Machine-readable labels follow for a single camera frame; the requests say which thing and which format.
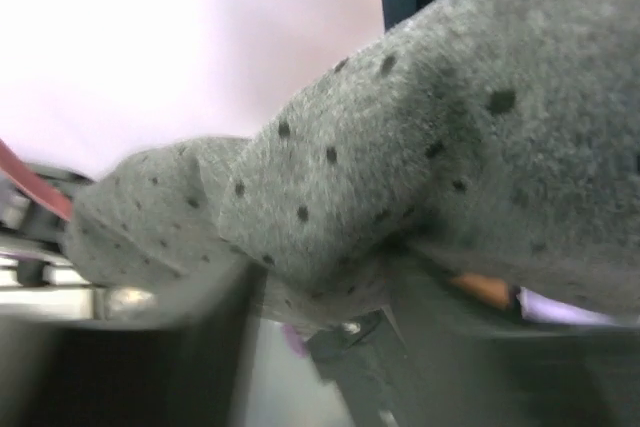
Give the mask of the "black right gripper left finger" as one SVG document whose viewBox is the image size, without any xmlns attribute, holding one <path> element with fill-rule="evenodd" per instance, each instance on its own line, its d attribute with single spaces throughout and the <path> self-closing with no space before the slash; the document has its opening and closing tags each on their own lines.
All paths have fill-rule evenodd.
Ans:
<svg viewBox="0 0 640 427">
<path fill-rule="evenodd" d="M 201 272 L 128 320 L 71 321 L 1 311 L 5 426 L 231 426 L 251 303 L 248 262 Z"/>
</svg>

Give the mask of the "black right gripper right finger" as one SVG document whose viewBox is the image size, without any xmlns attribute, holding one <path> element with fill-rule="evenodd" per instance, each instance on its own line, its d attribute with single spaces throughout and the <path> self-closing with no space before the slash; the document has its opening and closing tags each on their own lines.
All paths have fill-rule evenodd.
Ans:
<svg viewBox="0 0 640 427">
<path fill-rule="evenodd" d="M 374 312 L 309 343 L 358 426 L 635 426 L 639 330 L 523 320 L 408 259 Z"/>
</svg>

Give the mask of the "pink hanger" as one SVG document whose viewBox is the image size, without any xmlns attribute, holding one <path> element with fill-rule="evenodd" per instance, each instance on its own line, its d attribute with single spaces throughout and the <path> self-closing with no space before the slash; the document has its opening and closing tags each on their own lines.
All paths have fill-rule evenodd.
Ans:
<svg viewBox="0 0 640 427">
<path fill-rule="evenodd" d="M 62 220 L 71 218 L 71 201 L 36 175 L 4 141 L 1 141 L 1 171 L 32 201 Z"/>
</svg>

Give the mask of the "grey dotted skirt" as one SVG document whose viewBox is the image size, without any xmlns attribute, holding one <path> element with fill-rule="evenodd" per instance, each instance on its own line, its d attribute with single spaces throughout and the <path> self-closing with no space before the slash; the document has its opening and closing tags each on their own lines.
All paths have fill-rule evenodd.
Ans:
<svg viewBox="0 0 640 427">
<path fill-rule="evenodd" d="M 312 333 L 376 309 L 405 240 L 431 266 L 639 312 L 639 0 L 436 0 L 251 139 L 135 154 L 81 190 L 63 249 L 154 290 L 233 260 Z"/>
</svg>

